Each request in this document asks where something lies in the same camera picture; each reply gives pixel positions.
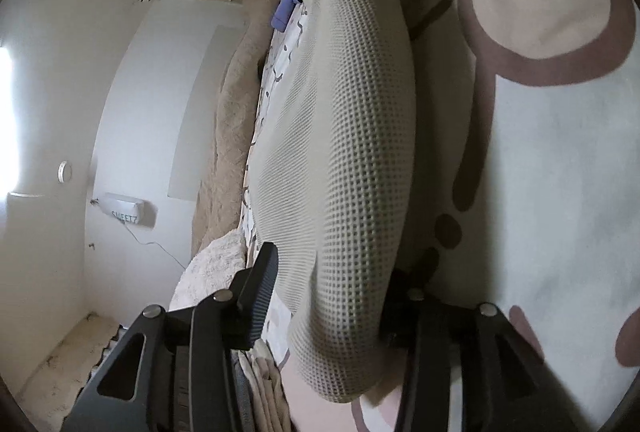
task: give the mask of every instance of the electrical cable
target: electrical cable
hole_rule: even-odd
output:
[[[136,237],[136,234],[134,234],[131,231],[131,229],[125,224],[124,221],[119,221],[119,222],[127,229],[127,232],[129,232],[129,234],[133,235],[133,238],[137,241],[137,243],[139,245],[142,245],[144,247],[146,247],[147,245],[157,245],[157,246],[159,246],[164,253],[166,253],[169,257],[171,257],[178,264],[178,266],[180,266],[183,270],[186,269],[183,265],[181,265],[180,261],[178,261],[178,259],[176,259],[171,253],[167,252],[164,249],[164,246],[162,246],[160,243],[158,243],[157,241],[149,241],[148,243],[141,243],[140,240]]]

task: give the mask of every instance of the bedsheet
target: bedsheet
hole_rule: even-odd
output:
[[[401,1],[424,115],[417,138],[428,142],[417,153],[423,182],[401,255],[437,264],[428,289],[443,300],[497,303],[569,393],[582,428],[596,430],[640,366],[638,8],[632,0]],[[300,5],[274,34],[254,141],[304,26]],[[252,260],[247,184],[241,225]],[[393,430],[402,353],[389,353],[385,377],[367,394],[330,403],[289,362],[289,321],[274,294],[263,338],[296,427]],[[459,430],[455,368],[452,381],[450,430]]]

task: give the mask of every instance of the bed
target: bed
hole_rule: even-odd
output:
[[[412,192],[417,223],[402,245],[433,263],[428,289],[438,297],[497,303],[558,377],[585,430],[596,430],[640,365],[638,8],[633,0],[401,2],[416,63],[414,174],[430,185]],[[307,20],[299,5],[286,31],[274,32],[252,148]],[[240,222],[248,265],[258,242],[251,173],[252,149]],[[290,360],[290,320],[274,293],[263,338],[297,430],[393,430],[403,354],[389,352],[385,376],[360,398],[328,402]],[[452,380],[456,416],[455,369]]]

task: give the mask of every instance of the metal bolt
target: metal bolt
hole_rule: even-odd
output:
[[[484,317],[495,317],[498,314],[498,308],[493,304],[485,302],[480,304],[480,314]]]
[[[213,294],[213,300],[216,302],[227,302],[234,297],[233,292],[230,289],[219,289]]]
[[[158,304],[151,304],[142,310],[142,316],[145,318],[156,318],[162,313],[162,306]]]
[[[422,302],[424,300],[424,291],[422,291],[419,287],[412,287],[406,292],[409,300],[413,302]]]

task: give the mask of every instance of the beige blanket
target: beige blanket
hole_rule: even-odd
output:
[[[278,1],[242,0],[249,23],[220,91],[211,155],[193,215],[192,255],[238,225],[260,92],[260,63],[269,50],[271,16]]]

